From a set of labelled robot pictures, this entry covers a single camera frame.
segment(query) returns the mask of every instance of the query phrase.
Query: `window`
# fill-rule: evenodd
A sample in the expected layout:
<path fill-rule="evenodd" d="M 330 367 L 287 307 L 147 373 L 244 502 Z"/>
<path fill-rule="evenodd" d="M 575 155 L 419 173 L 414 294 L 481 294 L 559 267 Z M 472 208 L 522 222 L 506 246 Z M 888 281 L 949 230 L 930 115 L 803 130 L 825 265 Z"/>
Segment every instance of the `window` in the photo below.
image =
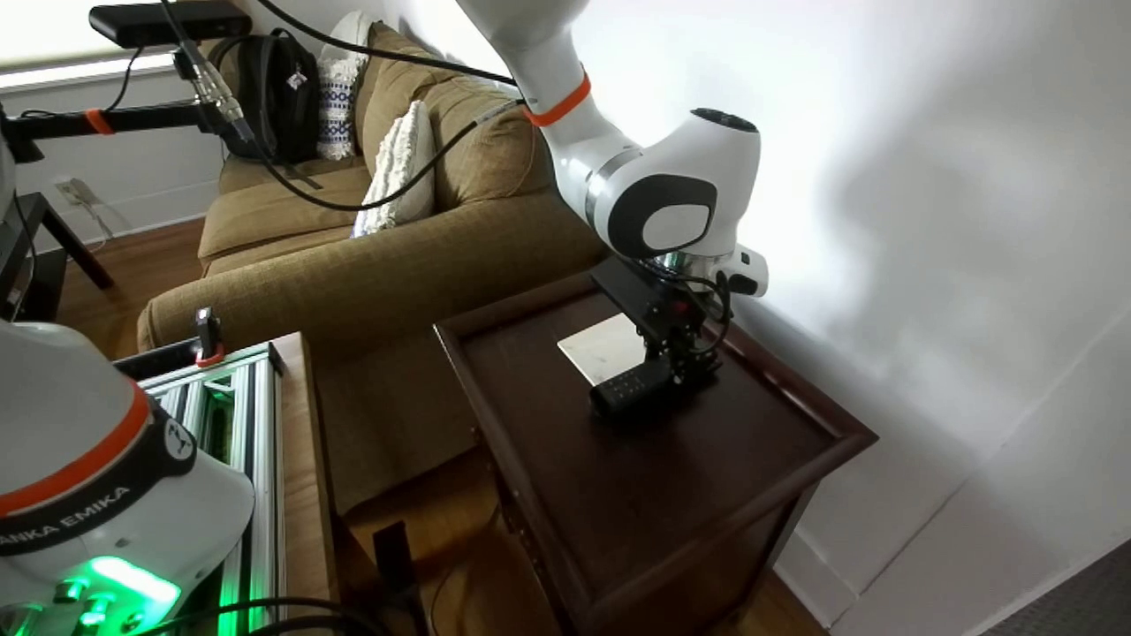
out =
<path fill-rule="evenodd" d="M 0 71 L 45 68 L 91 55 L 125 55 L 88 24 L 88 5 L 128 0 L 0 0 Z"/>

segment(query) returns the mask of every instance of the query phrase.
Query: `black stand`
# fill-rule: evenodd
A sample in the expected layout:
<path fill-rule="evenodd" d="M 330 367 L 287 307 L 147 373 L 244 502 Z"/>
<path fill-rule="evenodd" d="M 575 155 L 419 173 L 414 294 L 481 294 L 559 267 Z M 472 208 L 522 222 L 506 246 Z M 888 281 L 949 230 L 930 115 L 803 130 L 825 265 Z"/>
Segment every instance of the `black stand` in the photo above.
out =
<path fill-rule="evenodd" d="M 49 230 L 55 241 L 62 241 L 65 259 L 74 259 L 74 265 L 101 286 L 110 288 L 112 280 L 110 273 L 96 262 L 96 255 L 70 232 L 70 227 L 58 214 L 58 208 L 42 195 L 24 195 L 23 196 L 23 214 L 10 210 L 0 227 L 0 301 L 4 301 L 4 316 L 10 316 L 10 294 L 23 281 L 23 267 L 28 267 L 28 249 L 37 232 Z M 62 259 L 42 255 L 31 265 L 31 280 L 24 281 L 23 294 L 23 316 L 55 316 L 58 301 L 65 294 L 65 267 Z"/>

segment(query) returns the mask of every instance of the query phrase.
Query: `brown couch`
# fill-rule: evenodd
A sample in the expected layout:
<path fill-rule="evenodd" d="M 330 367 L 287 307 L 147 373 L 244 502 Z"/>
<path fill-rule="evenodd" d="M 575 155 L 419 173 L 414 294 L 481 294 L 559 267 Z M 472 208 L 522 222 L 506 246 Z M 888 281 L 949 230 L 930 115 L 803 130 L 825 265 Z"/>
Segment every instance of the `brown couch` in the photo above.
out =
<path fill-rule="evenodd" d="M 370 41 L 428 53 L 374 24 Z M 368 61 L 355 134 L 361 157 L 304 162 L 321 196 L 361 202 L 394 115 L 423 100 L 438 141 L 512 96 L 487 80 L 405 61 Z M 193 334 L 196 310 L 220 313 L 230 347 L 304 332 L 324 431 L 334 506 L 374 494 L 472 449 L 472 413 L 435 347 L 438 316 L 571 276 L 605 255 L 562 208 L 549 148 L 521 109 L 481 123 L 435 173 L 420 222 L 349 235 L 349 210 L 282 190 L 261 164 L 226 157 L 197 242 L 202 280 L 152 297 L 137 343 Z"/>

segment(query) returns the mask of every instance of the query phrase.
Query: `white paper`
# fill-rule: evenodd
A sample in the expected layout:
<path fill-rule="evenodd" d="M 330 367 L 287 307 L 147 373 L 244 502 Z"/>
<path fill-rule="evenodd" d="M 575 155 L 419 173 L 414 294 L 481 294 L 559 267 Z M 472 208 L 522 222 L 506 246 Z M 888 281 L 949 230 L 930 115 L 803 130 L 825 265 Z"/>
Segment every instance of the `white paper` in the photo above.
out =
<path fill-rule="evenodd" d="M 625 313 L 613 313 L 571 338 L 559 338 L 559 348 L 590 385 L 601 385 L 646 356 L 645 338 Z"/>

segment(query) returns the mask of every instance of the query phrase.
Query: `wooden floor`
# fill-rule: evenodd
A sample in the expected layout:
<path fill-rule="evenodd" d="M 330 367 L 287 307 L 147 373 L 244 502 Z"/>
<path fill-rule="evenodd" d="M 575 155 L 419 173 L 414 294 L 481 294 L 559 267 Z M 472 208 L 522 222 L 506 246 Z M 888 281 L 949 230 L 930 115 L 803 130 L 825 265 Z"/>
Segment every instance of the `wooden floor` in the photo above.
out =
<path fill-rule="evenodd" d="M 70 265 L 58 320 L 86 332 L 108 356 L 137 352 L 135 320 L 147 301 L 197 280 L 197 230 L 197 222 L 183 222 L 96 246 L 118 288 L 91 286 Z M 551 633 L 549 608 L 494 509 L 487 459 L 472 452 L 347 520 L 344 537 L 355 541 L 341 537 L 341 575 L 355 592 L 365 592 L 370 584 L 370 533 L 394 520 L 408 520 L 435 636 Z M 825 627 L 772 571 L 712 636 L 825 636 Z"/>

